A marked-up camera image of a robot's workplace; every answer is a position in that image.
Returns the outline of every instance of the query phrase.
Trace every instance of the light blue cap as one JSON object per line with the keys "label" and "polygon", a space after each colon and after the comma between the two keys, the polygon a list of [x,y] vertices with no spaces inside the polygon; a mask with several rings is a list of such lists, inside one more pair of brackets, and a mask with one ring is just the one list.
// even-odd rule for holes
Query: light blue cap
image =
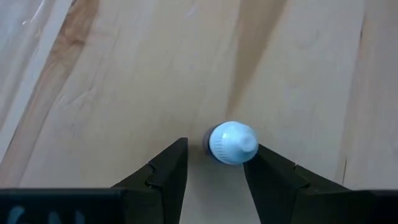
{"label": "light blue cap", "polygon": [[252,128],[228,121],[217,126],[210,134],[209,148],[222,163],[238,165],[252,159],[259,144]]}

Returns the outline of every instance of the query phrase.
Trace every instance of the plastic bottle cap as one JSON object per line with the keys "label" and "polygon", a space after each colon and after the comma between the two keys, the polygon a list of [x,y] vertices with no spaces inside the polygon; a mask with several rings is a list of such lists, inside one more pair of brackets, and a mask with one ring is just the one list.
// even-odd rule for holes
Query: plastic bottle cap
{"label": "plastic bottle cap", "polygon": [[252,159],[258,147],[254,130],[236,121],[220,124],[209,138],[211,153],[219,161],[229,165],[242,164]]}

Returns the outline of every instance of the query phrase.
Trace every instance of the black plastic jaw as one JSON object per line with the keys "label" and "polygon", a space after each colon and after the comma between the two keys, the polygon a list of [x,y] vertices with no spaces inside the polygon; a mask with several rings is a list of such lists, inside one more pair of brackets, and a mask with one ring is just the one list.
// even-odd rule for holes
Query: black plastic jaw
{"label": "black plastic jaw", "polygon": [[0,223],[178,223],[187,164],[180,138],[111,189],[0,190]]}
{"label": "black plastic jaw", "polygon": [[261,223],[398,223],[397,191],[349,190],[264,146],[244,171]]}

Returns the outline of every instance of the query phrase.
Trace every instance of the light wood grain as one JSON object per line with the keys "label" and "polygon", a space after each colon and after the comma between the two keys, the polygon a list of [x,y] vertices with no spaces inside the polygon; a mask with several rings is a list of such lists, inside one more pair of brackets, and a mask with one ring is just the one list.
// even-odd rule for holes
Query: light wood grain
{"label": "light wood grain", "polygon": [[0,162],[71,1],[0,1]]}
{"label": "light wood grain", "polygon": [[398,188],[398,2],[368,1],[349,101],[344,184]]}
{"label": "light wood grain", "polygon": [[95,10],[70,20],[91,24],[89,33],[47,61],[3,162],[23,168],[2,164],[5,186],[109,187],[186,136],[181,222],[258,223],[242,167],[200,149],[204,132],[226,119],[339,180],[363,0],[81,5]]}

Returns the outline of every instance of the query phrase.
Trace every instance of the wood plank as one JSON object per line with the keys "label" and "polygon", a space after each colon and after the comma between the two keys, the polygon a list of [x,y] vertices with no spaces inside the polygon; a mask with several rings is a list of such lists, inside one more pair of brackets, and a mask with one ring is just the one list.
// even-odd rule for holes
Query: wood plank
{"label": "wood plank", "polygon": [[343,155],[353,189],[398,187],[397,10],[394,0],[366,2]]}
{"label": "wood plank", "polygon": [[0,2],[0,162],[71,1]]}
{"label": "wood plank", "polygon": [[334,179],[363,4],[99,0],[82,48],[71,48],[78,58],[54,62],[70,73],[40,79],[7,152],[26,170],[0,177],[21,187],[109,187],[187,136],[181,222],[259,223],[242,167],[205,157],[201,138],[238,119],[264,145]]}

